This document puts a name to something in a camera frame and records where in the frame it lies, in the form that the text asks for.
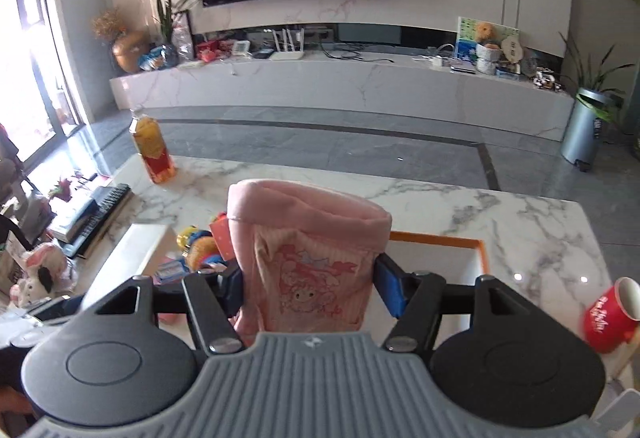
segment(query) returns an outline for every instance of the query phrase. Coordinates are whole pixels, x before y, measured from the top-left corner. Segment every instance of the marble tv cabinet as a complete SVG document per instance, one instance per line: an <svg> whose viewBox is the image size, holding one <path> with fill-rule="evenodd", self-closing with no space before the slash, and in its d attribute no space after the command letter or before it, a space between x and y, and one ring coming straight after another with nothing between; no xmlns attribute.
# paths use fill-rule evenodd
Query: marble tv cabinet
<svg viewBox="0 0 640 438"><path fill-rule="evenodd" d="M255 105L387 113L491 127L559 141L573 99L481 74L434 69L407 55L364 53L394 62L334 60L310 52L301 60L230 58L199 68L178 66L111 80L120 109Z"/></svg>

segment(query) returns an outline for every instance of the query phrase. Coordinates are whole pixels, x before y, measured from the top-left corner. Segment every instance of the figurine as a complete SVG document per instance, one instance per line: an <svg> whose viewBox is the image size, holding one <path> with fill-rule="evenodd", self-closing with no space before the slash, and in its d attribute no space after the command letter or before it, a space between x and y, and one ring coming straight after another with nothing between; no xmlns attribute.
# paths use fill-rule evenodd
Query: figurine
<svg viewBox="0 0 640 438"><path fill-rule="evenodd" d="M178 234L177 243L182 249L186 265L192 272L206 267L218 272L226 269L216 240L209 230L199 230L198 227L191 225Z"/></svg>
<svg viewBox="0 0 640 438"><path fill-rule="evenodd" d="M533 85L538 89L548 89L556 92L564 89L564 86L560 84L554 72L547 68L538 68L533 79Z"/></svg>

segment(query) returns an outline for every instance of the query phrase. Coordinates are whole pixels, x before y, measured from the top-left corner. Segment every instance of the toy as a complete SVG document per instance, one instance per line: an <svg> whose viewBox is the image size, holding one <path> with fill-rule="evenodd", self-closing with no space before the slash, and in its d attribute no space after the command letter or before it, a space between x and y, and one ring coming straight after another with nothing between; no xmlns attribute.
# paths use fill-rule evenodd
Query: toy
<svg viewBox="0 0 640 438"><path fill-rule="evenodd" d="M564 89L556 78L555 73L547 68L538 68L533 79L533 85L538 89L548 89L555 92L560 92Z"/></svg>
<svg viewBox="0 0 640 438"><path fill-rule="evenodd" d="M191 225L178 234L177 243L182 249L187 267L192 272L205 267L213 268L216 271L226 269L216 240L209 230L199 230L198 227Z"/></svg>
<svg viewBox="0 0 640 438"><path fill-rule="evenodd" d="M26 277L11 287L12 302L22 308L47 297L67 268L62 249L53 243L42 243L21 258Z"/></svg>
<svg viewBox="0 0 640 438"><path fill-rule="evenodd" d="M480 43L483 40L490 40L495 37L494 25L488 22L479 22L476 24L475 41Z"/></svg>

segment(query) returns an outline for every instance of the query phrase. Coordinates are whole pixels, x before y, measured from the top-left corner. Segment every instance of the red cup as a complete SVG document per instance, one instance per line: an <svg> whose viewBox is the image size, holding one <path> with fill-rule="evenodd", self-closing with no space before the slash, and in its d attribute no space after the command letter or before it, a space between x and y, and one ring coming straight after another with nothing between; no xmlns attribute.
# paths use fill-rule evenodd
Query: red cup
<svg viewBox="0 0 640 438"><path fill-rule="evenodd" d="M640 284L621 277L584 314L584 340L607 354L629 342L640 322Z"/></svg>

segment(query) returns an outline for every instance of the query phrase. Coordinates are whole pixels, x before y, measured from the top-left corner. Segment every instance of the keyboard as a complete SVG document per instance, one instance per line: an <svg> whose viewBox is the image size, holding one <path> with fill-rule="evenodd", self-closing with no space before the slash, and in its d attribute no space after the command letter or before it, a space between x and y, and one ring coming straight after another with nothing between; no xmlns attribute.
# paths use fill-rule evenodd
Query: keyboard
<svg viewBox="0 0 640 438"><path fill-rule="evenodd" d="M98 201L98 210L92 215L82 231L69 244L62 246L62 252L69 258L75 257L87 258L90 247L93 248L94 241L97 243L99 238L108 228L108 221L113 220L116 211L131 193L131 188L125 183L121 183L111 188L110 192Z"/></svg>

